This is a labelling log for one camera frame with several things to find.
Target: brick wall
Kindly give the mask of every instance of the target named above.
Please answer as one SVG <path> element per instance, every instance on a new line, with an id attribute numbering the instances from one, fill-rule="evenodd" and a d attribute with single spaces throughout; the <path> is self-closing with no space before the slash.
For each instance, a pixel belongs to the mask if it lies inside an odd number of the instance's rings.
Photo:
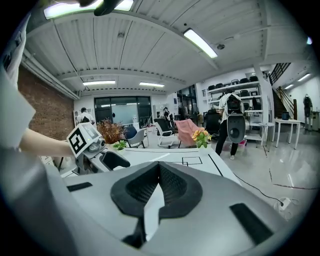
<path id="1" fill-rule="evenodd" d="M 19 67 L 18 90 L 35 109 L 29 128 L 57 140 L 65 140 L 75 127 L 74 101 Z"/>

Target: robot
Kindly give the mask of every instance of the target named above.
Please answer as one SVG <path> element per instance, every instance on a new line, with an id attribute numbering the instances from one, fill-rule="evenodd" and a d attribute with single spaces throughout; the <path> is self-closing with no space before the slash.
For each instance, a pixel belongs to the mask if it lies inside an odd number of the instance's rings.
<path id="1" fill-rule="evenodd" d="M 67 140 L 80 175 L 65 179 L 38 157 L 0 150 L 2 195 L 32 239 L 52 254 L 258 255 L 285 239 L 277 233 L 284 219 L 227 178 L 161 161 L 130 166 L 105 148 L 90 123 L 79 124 Z M 164 206 L 147 240 L 144 207 L 158 185 Z"/>

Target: man in white shirt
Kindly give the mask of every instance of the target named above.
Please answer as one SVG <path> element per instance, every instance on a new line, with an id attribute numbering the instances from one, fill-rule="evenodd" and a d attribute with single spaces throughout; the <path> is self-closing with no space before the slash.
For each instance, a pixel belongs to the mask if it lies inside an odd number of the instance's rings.
<path id="1" fill-rule="evenodd" d="M 91 114 L 87 113 L 85 107 L 81 108 L 81 114 L 76 117 L 78 123 L 91 123 L 92 125 L 96 122 Z"/>
<path id="2" fill-rule="evenodd" d="M 219 132 L 219 139 L 215 147 L 215 152 L 220 156 L 222 148 L 224 146 L 224 143 L 226 141 L 226 138 L 228 137 L 228 130 L 227 130 L 227 119 L 228 119 L 228 105 L 227 101 L 229 97 L 233 95 L 235 98 L 237 98 L 240 102 L 241 99 L 238 97 L 238 95 L 233 94 L 233 93 L 226 93 L 225 95 L 222 96 L 219 102 L 219 112 L 220 115 L 222 116 L 222 120 L 220 123 L 220 132 Z M 231 152 L 230 152 L 230 159 L 234 160 L 235 159 L 235 154 L 238 149 L 238 144 L 237 143 L 232 143 L 231 147 Z"/>

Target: pink chair cover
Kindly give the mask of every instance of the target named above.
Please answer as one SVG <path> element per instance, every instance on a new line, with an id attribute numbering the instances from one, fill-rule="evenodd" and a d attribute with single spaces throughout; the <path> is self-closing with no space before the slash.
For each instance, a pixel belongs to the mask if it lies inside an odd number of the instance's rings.
<path id="1" fill-rule="evenodd" d="M 201 128 L 196 126 L 191 119 L 175 121 L 175 124 L 178 128 L 178 139 L 186 146 L 195 145 L 196 142 L 192 136 L 196 130 L 200 130 Z"/>

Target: glossy floor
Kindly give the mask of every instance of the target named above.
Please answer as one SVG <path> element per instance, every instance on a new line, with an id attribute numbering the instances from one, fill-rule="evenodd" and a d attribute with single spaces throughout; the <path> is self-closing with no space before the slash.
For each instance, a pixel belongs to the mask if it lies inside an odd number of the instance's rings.
<path id="1" fill-rule="evenodd" d="M 149 146 L 147 139 L 144 144 L 148 148 L 159 148 L 158 136 L 153 132 L 148 132 L 148 136 Z M 172 148 L 177 148 L 178 144 L 177 137 Z M 235 160 L 230 160 L 229 144 L 225 143 L 220 157 L 242 179 L 240 182 L 243 187 L 277 209 L 289 221 L 308 210 L 320 188 L 320 146 L 299 143 L 294 149 L 294 143 L 280 141 L 278 148 L 275 144 L 272 143 L 268 151 L 266 147 L 256 147 L 255 142 L 249 141 L 246 147 L 239 147 Z M 213 141 L 211 146 L 215 149 L 216 142 Z M 289 198 L 291 203 L 282 211 L 279 210 L 278 201 L 273 198 L 281 201 Z"/>

